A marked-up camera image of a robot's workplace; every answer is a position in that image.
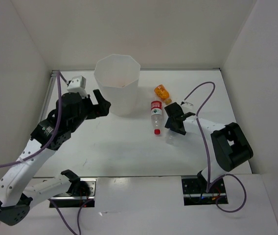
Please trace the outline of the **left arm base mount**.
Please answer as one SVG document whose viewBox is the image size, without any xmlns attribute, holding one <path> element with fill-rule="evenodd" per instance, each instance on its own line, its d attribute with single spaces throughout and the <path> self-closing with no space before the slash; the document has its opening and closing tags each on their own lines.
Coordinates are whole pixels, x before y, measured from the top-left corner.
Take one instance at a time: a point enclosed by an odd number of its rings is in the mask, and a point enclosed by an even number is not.
<svg viewBox="0 0 278 235">
<path fill-rule="evenodd" d="M 93 208 L 95 205 L 96 178 L 81 178 L 81 187 L 71 193 L 61 193 L 51 197 L 59 208 Z"/>
</svg>

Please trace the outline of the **blue label Pocari Sweat bottle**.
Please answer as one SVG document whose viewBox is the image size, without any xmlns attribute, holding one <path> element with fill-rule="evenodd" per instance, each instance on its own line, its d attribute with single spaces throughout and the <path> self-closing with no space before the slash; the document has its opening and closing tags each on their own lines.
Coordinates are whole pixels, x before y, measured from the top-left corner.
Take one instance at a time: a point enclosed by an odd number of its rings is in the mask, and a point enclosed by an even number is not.
<svg viewBox="0 0 278 235">
<path fill-rule="evenodd" d="M 166 143 L 172 146 L 178 146 L 179 145 L 179 134 L 169 130 L 166 133 Z"/>
</svg>

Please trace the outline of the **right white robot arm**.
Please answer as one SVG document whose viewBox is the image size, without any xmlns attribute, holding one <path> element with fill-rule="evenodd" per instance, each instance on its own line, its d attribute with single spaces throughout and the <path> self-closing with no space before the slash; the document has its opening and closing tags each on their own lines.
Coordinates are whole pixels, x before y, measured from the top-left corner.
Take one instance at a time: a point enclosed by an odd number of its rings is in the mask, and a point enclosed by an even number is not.
<svg viewBox="0 0 278 235">
<path fill-rule="evenodd" d="M 201 192 L 209 192 L 221 177 L 253 157 L 253 150 L 237 123 L 220 124 L 199 118 L 195 113 L 185 113 L 176 102 L 166 106 L 165 111 L 168 116 L 165 128 L 181 135 L 202 137 L 206 153 L 209 153 L 208 141 L 212 144 L 215 159 L 210 159 L 209 165 L 197 174 Z"/>
</svg>

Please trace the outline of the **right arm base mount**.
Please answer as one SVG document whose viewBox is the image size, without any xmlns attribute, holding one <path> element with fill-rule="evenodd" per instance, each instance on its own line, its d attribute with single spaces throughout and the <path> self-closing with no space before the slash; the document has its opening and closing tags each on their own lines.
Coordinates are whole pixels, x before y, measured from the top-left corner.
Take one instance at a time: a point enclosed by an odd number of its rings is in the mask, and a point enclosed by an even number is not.
<svg viewBox="0 0 278 235">
<path fill-rule="evenodd" d="M 217 200 L 219 204 L 228 204 L 223 179 L 215 183 L 208 193 L 200 187 L 196 176 L 182 177 L 181 182 L 185 206 L 213 205 Z"/>
</svg>

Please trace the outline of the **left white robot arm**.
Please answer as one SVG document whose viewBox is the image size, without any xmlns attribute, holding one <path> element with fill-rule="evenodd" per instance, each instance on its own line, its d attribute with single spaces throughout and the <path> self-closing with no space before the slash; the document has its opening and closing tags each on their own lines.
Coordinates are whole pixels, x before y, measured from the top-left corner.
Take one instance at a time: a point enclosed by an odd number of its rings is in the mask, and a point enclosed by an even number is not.
<svg viewBox="0 0 278 235">
<path fill-rule="evenodd" d="M 9 226 L 18 224 L 34 206 L 57 194 L 73 196 L 80 190 L 90 192 L 88 185 L 68 169 L 45 182 L 34 186 L 28 184 L 85 120 L 109 114 L 110 102 L 105 100 L 98 89 L 93 94 L 97 104 L 92 103 L 89 95 L 82 96 L 73 92 L 63 94 L 57 100 L 56 108 L 38 123 L 20 157 L 0 179 L 2 223 Z"/>
</svg>

